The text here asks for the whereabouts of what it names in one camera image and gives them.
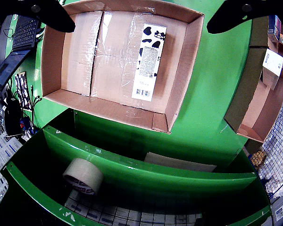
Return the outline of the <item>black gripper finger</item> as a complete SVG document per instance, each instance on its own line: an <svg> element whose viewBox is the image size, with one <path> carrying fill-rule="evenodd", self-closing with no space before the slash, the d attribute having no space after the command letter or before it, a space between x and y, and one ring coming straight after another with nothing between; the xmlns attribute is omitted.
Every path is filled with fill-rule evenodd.
<svg viewBox="0 0 283 226"><path fill-rule="evenodd" d="M75 23L57 0L0 0L0 24L17 14L39 20L60 32L73 32Z"/></svg>
<svg viewBox="0 0 283 226"><path fill-rule="evenodd" d="M276 15L283 24L283 0L225 0L207 24L211 34L226 32L255 18Z"/></svg>

